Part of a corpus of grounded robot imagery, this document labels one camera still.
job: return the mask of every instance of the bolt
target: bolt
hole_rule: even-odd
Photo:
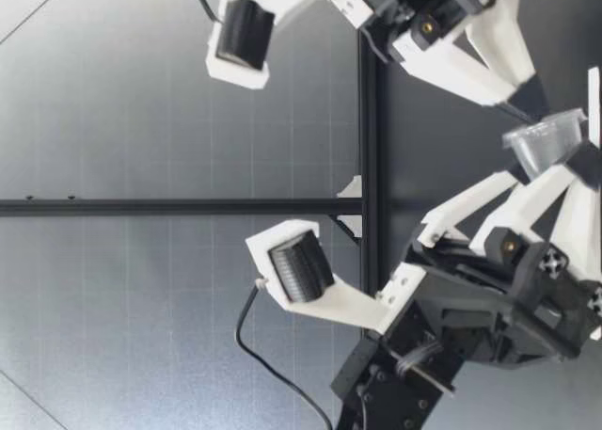
[[[504,244],[504,251],[512,252],[516,249],[516,243],[513,240],[509,240]]]

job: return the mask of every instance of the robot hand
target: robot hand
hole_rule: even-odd
[[[220,0],[207,67],[217,79],[264,88],[273,32],[314,0]],[[519,0],[330,0],[385,62],[524,121],[547,100],[517,22]],[[455,45],[465,33],[482,62]]]

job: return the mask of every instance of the black metal frame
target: black metal frame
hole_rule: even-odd
[[[358,33],[358,87],[362,197],[358,199],[0,199],[0,217],[143,216],[143,215],[363,215],[361,280],[364,291],[375,293],[387,276],[382,256],[383,203],[380,184],[386,179],[383,133],[378,131],[379,88],[383,65]]]

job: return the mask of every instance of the gray surface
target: gray surface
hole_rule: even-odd
[[[599,0],[522,0],[520,23],[554,111],[587,106],[587,69],[602,61]],[[391,192],[419,205],[392,217],[390,267],[430,207],[510,160],[501,135],[517,124],[391,67],[388,72]],[[471,365],[455,400],[444,399],[428,430],[599,428],[602,347],[563,365],[513,373]]]
[[[356,36],[326,2],[268,89],[211,81],[196,0],[56,0],[0,49],[0,198],[330,197],[356,173]],[[0,220],[0,366],[70,429],[319,428],[233,343],[276,218]],[[335,271],[355,246],[325,219]],[[334,415],[353,329],[261,295],[246,339]],[[55,429],[0,381],[0,428]]]

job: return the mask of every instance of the gray grid mat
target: gray grid mat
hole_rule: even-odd
[[[330,197],[356,173],[356,36],[326,2],[267,90],[211,81],[195,0],[56,0],[0,50],[0,195]],[[0,364],[71,429],[319,428],[233,344],[275,218],[0,220]],[[330,221],[323,244],[357,282]],[[245,337],[330,414],[355,330],[261,296]],[[0,427],[53,429],[0,382]]]

